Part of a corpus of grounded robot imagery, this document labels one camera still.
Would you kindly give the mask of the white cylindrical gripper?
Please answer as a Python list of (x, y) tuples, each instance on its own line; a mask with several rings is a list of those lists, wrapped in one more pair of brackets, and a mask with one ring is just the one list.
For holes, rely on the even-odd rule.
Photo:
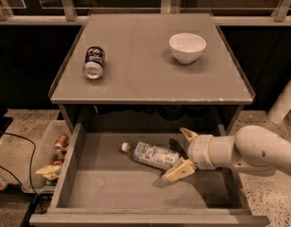
[(215, 166), (210, 158), (209, 146), (214, 138), (211, 134), (198, 135), (194, 131), (180, 128), (180, 132), (190, 143), (187, 149), (189, 159), (180, 157), (174, 165), (162, 176), (164, 182), (172, 183), (190, 176), (196, 169), (214, 170)]

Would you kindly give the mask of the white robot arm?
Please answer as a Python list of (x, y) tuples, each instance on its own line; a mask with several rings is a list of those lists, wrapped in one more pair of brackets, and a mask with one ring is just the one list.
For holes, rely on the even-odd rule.
[(259, 126), (245, 126), (234, 136), (198, 135), (182, 128), (188, 141), (181, 157), (163, 174), (175, 182), (196, 170), (229, 168), (250, 175), (269, 176), (279, 170), (291, 176), (291, 143)]

